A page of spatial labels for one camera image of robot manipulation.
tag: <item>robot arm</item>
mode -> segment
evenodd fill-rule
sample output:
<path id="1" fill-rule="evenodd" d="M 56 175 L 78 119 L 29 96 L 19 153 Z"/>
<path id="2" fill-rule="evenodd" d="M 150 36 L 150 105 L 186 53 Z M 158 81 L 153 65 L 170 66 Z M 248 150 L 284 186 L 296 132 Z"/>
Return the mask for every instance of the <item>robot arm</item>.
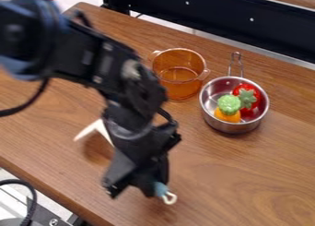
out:
<path id="1" fill-rule="evenodd" d="M 0 116 L 17 113 L 44 91 L 50 77 L 97 89 L 107 101 L 101 116 L 114 158 L 103 185 L 111 197 L 128 185 L 146 196 L 164 196 L 169 181 L 168 151 L 181 141 L 177 122 L 160 107 L 166 92 L 130 47 L 92 29 L 81 12 L 78 24 L 62 16 L 50 0 L 0 2 L 0 64 L 16 79 L 43 80 L 26 104 Z M 159 113 L 168 121 L 153 126 Z"/>

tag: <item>screw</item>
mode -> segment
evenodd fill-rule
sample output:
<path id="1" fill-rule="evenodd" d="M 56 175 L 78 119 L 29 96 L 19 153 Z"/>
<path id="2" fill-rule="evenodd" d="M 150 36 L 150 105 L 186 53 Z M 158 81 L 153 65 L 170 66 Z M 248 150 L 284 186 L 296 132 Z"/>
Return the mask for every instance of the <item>screw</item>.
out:
<path id="1" fill-rule="evenodd" d="M 103 81 L 103 78 L 99 77 L 99 76 L 94 76 L 93 77 L 93 81 L 95 83 L 101 83 Z"/>
<path id="2" fill-rule="evenodd" d="M 49 226 L 57 226 L 58 225 L 58 219 L 52 219 L 49 222 Z"/>
<path id="3" fill-rule="evenodd" d="M 104 43 L 103 48 L 104 48 L 106 51 L 108 51 L 108 52 L 111 52 L 112 49 L 113 49 L 113 48 L 112 48 L 112 45 L 109 44 L 109 43 Z"/>
<path id="4" fill-rule="evenodd" d="M 18 24 L 6 26 L 6 39 L 10 42 L 19 42 L 24 38 L 24 29 Z"/>

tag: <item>silver bowl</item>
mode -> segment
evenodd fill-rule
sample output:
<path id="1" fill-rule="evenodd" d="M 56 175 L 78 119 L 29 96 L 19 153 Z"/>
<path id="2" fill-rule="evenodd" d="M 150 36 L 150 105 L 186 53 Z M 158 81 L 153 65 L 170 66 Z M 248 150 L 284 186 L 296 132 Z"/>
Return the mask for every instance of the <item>silver bowl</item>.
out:
<path id="1" fill-rule="evenodd" d="M 262 94 L 259 106 L 253 114 L 242 117 L 240 123 L 229 123 L 215 118 L 216 101 L 223 95 L 231 94 L 232 90 L 240 83 L 248 83 L 255 86 Z M 269 98 L 267 93 L 256 83 L 243 77 L 219 77 L 208 82 L 200 92 L 199 101 L 203 108 L 205 121 L 214 129 L 229 134 L 246 133 L 256 128 L 269 110 Z"/>

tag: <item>toy vegetable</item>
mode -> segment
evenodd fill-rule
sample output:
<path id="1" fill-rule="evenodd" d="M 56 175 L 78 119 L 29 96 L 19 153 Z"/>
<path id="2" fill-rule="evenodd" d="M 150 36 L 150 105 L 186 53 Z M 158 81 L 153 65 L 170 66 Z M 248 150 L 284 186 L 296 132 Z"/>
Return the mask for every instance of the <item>toy vegetable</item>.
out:
<path id="1" fill-rule="evenodd" d="M 235 87 L 233 95 L 238 96 L 241 101 L 242 109 L 240 112 L 242 114 L 252 112 L 260 103 L 262 96 L 255 86 L 247 83 L 242 83 Z"/>
<path id="2" fill-rule="evenodd" d="M 230 123 L 240 122 L 240 99 L 233 95 L 224 95 L 217 100 L 215 117 Z"/>

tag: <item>yellow fruit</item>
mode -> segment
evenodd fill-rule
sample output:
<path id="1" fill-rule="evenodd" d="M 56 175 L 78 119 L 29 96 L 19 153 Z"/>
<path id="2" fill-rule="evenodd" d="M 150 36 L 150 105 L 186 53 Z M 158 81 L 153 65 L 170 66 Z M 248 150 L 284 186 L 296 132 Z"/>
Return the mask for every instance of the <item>yellow fruit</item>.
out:
<path id="1" fill-rule="evenodd" d="M 230 123 L 239 123 L 240 122 L 240 111 L 233 115 L 225 115 L 223 114 L 218 107 L 215 110 L 215 117 L 219 120 L 230 122 Z"/>

